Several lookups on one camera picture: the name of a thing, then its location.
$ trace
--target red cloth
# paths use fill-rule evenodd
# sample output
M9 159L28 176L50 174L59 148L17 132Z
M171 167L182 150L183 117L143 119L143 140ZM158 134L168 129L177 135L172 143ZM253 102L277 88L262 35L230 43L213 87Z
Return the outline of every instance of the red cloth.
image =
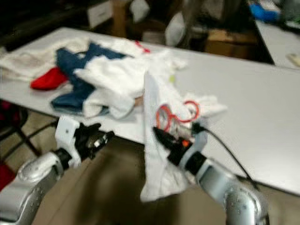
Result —
M31 82L30 87L37 90L53 90L58 88L67 80L68 78L64 75L64 73L58 67L54 67L38 79Z
M0 191L15 178L15 173L5 164L0 164Z

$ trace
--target clothing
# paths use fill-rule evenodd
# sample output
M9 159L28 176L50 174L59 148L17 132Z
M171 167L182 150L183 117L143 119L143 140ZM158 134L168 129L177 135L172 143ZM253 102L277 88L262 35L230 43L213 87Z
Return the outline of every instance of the clothing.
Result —
M150 6L145 0L133 0L129 7L134 23L141 22L150 12Z
M58 88L67 80L68 78L66 75L58 67L54 67L38 79L31 82L30 87L37 90L53 90Z
M56 50L65 47L73 53L83 52L88 44L87 37L77 37L56 42L45 49L13 52L0 59L0 67L12 71L14 79L32 81L55 67Z
M89 49L83 58L80 58L79 54L73 54L63 48L57 51L56 64L67 75L73 85L73 90L52 100L51 104L54 109L76 114L82 112L83 102L94 91L94 86L78 78L74 74L74 70L84 68L85 64L95 56L105 56L107 59L125 57L124 54L102 48L93 42L90 43Z
M75 70L78 77L97 88L97 93L91 95L83 105L84 115L95 116L106 105L113 117L122 118L133 109L135 98L143 95L144 76L150 67L156 68L157 74L169 80L185 66L184 60L173 57L168 50L122 60L95 57L84 69Z
M93 42L114 52L132 57L140 56L144 51L135 42L124 38L113 41L93 40ZM86 52L89 43L88 37L81 36L55 42L45 49L12 52L0 58L0 67L8 78L31 82L56 67L56 51L58 49L65 48L71 53Z
M168 46L177 46L186 33L186 25L182 12L173 16L165 29L165 44Z
M227 110L214 96L199 98L187 95L187 99L199 103L200 119L205 120L208 125L212 122L211 118L219 119ZM169 150L156 139L152 129L156 126L156 112L164 104L182 120L191 118L191 113L183 102L184 98L170 83L158 76L156 70L149 70L145 76L144 93L146 182L140 196L143 202L178 194L190 185L185 173L168 161Z

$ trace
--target floor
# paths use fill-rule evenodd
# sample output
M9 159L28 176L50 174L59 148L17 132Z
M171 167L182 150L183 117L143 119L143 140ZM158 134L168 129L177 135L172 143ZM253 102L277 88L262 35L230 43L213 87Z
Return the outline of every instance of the floor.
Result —
M24 132L52 121L30 112ZM54 128L32 139L43 152L55 149ZM16 136L0 145L3 154L18 141ZM8 160L14 170L34 158L22 146ZM196 225L225 224L225 213L199 187L155 202L141 203L145 182L143 146L115 138L94 160L69 169L45 196L33 225ZM300 224L300 198L262 187L269 201L271 225Z

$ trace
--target blue object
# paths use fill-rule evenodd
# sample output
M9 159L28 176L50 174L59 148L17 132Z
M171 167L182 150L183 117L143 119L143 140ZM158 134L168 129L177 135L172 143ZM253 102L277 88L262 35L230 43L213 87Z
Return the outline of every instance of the blue object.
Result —
M279 12L265 10L259 4L251 4L250 10L255 19L264 22L276 22L280 16Z
M73 90L68 94L58 96L51 101L51 105L55 110L65 113L82 113L83 102L95 88L93 85L77 77L76 74L74 74L74 70L77 68L84 68L86 63L94 56L101 55L104 55L108 59L121 59L126 56L110 49L102 48L93 42L90 43L89 49L83 58L80 58L78 53L73 54L64 48L57 50L56 64L68 77L70 83L73 85Z

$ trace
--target cardboard box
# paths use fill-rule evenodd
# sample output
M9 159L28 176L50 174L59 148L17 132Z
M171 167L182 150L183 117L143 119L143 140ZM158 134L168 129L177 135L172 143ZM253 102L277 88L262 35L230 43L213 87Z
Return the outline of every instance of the cardboard box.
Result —
M232 33L226 30L211 30L205 52L240 59L254 59L257 38L254 33Z

